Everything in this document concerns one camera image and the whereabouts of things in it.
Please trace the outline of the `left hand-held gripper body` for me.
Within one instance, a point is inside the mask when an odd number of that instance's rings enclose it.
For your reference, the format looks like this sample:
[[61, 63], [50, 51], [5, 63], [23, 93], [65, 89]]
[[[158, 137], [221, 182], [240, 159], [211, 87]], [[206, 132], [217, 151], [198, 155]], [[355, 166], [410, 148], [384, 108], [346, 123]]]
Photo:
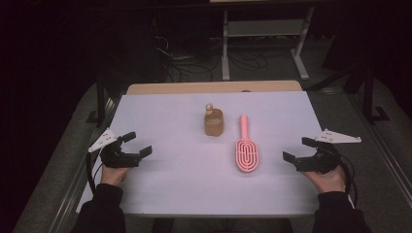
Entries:
[[110, 168], [138, 167], [141, 158], [139, 153], [126, 153], [121, 150], [122, 136], [107, 128], [99, 138], [88, 148], [89, 152], [99, 151], [101, 161]]

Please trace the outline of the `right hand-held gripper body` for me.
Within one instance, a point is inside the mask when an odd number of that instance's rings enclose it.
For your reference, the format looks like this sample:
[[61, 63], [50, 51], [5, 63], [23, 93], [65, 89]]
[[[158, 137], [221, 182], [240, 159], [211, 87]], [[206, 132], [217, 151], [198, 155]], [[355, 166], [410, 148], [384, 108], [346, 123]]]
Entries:
[[296, 157], [294, 167], [298, 172], [319, 172], [326, 174], [341, 163], [341, 153], [335, 144], [355, 144], [361, 142], [361, 137], [353, 137], [325, 129], [314, 138], [318, 146], [315, 154], [309, 157]]

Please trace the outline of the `pink hair comb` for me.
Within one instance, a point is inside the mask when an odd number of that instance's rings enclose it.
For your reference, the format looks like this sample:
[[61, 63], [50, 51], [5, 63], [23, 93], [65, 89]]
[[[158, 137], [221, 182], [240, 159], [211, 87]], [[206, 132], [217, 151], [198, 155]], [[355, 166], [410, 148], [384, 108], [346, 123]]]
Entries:
[[248, 137], [248, 117], [240, 116], [241, 138], [235, 145], [235, 161], [237, 167], [245, 173], [255, 171], [258, 166], [258, 146]]

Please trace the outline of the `brown cup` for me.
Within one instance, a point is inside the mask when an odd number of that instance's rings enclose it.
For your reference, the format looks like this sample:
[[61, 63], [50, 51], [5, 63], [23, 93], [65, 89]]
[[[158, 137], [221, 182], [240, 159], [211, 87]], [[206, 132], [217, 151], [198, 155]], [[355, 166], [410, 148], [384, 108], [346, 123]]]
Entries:
[[223, 112], [216, 109], [212, 103], [205, 106], [205, 115], [203, 118], [204, 131], [208, 136], [219, 137], [223, 134], [224, 118]]

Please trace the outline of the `person's left hand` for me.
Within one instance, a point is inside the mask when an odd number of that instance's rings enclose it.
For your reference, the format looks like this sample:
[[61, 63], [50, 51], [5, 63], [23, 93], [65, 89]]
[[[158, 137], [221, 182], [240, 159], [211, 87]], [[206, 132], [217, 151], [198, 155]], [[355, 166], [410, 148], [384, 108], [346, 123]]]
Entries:
[[110, 168], [103, 166], [100, 182], [113, 186], [119, 186], [120, 183], [126, 178], [129, 171], [130, 168]]

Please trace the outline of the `person's right hand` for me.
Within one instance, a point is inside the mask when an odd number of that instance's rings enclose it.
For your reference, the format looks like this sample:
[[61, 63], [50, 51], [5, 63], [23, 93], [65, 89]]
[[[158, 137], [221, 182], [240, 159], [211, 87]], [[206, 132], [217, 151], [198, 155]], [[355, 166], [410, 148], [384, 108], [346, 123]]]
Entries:
[[346, 189], [345, 173], [340, 166], [326, 174], [316, 172], [303, 172], [316, 187], [319, 193], [344, 192]]

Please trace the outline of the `black metal stand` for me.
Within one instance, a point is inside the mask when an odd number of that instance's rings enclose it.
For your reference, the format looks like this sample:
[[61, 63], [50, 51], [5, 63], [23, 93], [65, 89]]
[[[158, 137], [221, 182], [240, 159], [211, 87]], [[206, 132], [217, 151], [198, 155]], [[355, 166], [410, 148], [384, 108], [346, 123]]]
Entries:
[[373, 84], [374, 78], [371, 73], [368, 62], [364, 65], [364, 81], [363, 81], [363, 115], [367, 121], [374, 125], [376, 121], [389, 120], [388, 115], [382, 107], [373, 106]]
[[103, 124], [106, 115], [106, 90], [102, 76], [96, 80], [96, 109], [91, 111], [86, 119], [86, 123], [95, 123], [97, 127]]

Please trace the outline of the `white table cover board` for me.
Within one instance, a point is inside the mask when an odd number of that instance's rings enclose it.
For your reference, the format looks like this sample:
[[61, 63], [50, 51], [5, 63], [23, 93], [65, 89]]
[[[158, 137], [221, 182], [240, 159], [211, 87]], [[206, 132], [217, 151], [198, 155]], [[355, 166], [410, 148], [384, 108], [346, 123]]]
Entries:
[[[219, 137], [204, 131], [208, 103], [223, 112]], [[258, 166], [250, 173], [235, 161], [242, 115], [258, 149]], [[316, 188], [283, 159], [284, 151], [313, 155], [301, 139], [321, 132], [303, 91], [125, 95], [111, 129], [117, 136], [136, 133], [125, 152], [153, 148], [121, 185], [127, 214], [291, 217], [318, 208]]]

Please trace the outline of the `wooden table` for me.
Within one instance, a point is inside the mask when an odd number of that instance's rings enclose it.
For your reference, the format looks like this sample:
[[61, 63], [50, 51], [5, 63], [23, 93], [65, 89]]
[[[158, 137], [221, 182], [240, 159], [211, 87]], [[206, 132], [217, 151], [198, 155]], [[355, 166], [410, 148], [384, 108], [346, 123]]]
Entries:
[[297, 81], [250, 81], [207, 83], [137, 83], [126, 91], [127, 95], [227, 93], [227, 92], [276, 92], [302, 91]]

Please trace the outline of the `white metal stand frame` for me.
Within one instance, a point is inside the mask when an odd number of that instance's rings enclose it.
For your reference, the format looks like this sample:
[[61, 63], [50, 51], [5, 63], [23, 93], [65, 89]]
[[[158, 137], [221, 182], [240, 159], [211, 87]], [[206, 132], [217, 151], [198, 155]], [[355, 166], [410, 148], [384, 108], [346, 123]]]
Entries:
[[229, 38], [263, 37], [263, 36], [297, 36], [296, 46], [290, 49], [295, 67], [302, 80], [309, 79], [304, 63], [300, 57], [305, 39], [311, 24], [315, 8], [310, 7], [305, 18], [298, 19], [270, 19], [270, 20], [229, 20], [228, 11], [223, 12], [223, 80], [230, 80], [227, 41]]

